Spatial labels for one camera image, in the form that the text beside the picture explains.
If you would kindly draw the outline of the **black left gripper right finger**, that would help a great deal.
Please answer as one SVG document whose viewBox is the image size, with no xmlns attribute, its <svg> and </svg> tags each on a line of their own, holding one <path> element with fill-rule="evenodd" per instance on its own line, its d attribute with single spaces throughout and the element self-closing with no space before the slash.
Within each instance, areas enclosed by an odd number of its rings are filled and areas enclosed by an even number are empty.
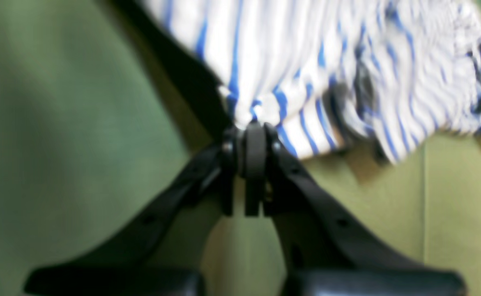
<svg viewBox="0 0 481 296">
<path fill-rule="evenodd" d="M 288 274 L 282 296 L 465 296 L 455 271 L 429 268 L 378 238 L 331 194 L 265 124 L 272 217 Z"/>
</svg>

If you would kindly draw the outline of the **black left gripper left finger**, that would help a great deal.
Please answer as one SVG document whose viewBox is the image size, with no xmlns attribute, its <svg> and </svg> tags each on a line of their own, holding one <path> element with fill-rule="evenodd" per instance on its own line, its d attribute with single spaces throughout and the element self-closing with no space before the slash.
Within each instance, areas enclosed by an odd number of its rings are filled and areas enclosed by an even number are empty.
<svg viewBox="0 0 481 296">
<path fill-rule="evenodd" d="M 116 234 L 91 251 L 30 273 L 25 296 L 205 296 L 209 234 L 234 212 L 234 182 L 264 182 L 265 127 L 227 128 Z"/>
</svg>

